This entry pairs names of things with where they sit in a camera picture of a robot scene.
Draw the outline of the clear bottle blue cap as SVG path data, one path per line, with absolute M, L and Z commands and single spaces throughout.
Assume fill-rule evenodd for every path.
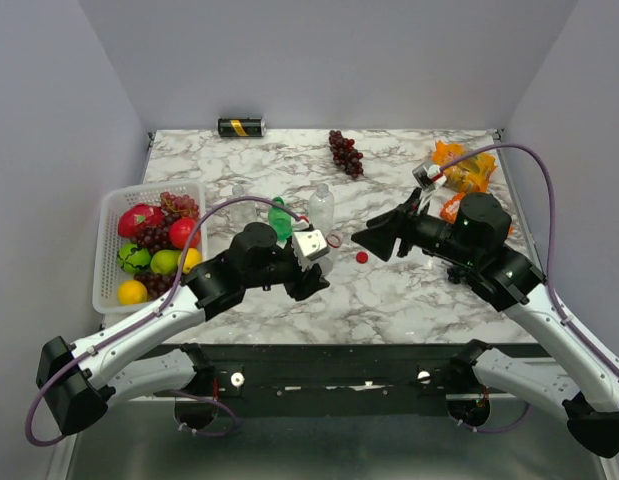
M 335 197 L 327 184 L 321 183 L 308 201 L 308 218 L 312 225 L 327 235 L 333 230 Z

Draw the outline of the clear bottle red cap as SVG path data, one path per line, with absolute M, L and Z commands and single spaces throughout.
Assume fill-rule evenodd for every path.
M 343 244 L 344 236 L 341 232 L 332 230 L 325 237 L 325 240 L 328 246 L 328 252 L 318 260 L 318 264 L 321 268 L 322 275 L 327 277 L 333 271 L 340 248 Z

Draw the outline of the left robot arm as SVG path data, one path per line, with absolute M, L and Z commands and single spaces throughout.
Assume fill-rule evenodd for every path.
M 48 407 L 63 437 L 100 420 L 109 408 L 167 390 L 203 393 L 211 380 L 192 346 L 153 359 L 147 353 L 170 337 L 239 305 L 247 290 L 285 288 L 303 301 L 328 287 L 319 261 L 329 251 L 314 227 L 279 246 L 272 227 L 248 224 L 228 249 L 194 266 L 154 302 L 118 324 L 72 343 L 60 336 L 42 347 L 36 404 Z

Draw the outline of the green plastic bottle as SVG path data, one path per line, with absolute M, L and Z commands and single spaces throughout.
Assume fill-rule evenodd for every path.
M 279 242 L 285 242 L 293 232 L 292 217 L 285 210 L 281 209 L 281 206 L 285 205 L 281 197 L 274 197 L 272 201 L 274 202 L 274 206 L 268 211 L 268 222 L 275 231 L 277 240 Z

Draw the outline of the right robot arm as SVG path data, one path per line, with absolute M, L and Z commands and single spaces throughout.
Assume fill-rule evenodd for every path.
M 505 241 L 510 215 L 491 194 L 463 198 L 454 223 L 429 215 L 420 192 L 366 223 L 354 243 L 383 261 L 417 247 L 451 265 L 454 282 L 466 284 L 496 311 L 528 332 L 564 370 L 551 374 L 480 341 L 449 367 L 458 390 L 478 385 L 512 394 L 564 422 L 591 453 L 619 453 L 619 359 L 552 297 L 545 275 Z

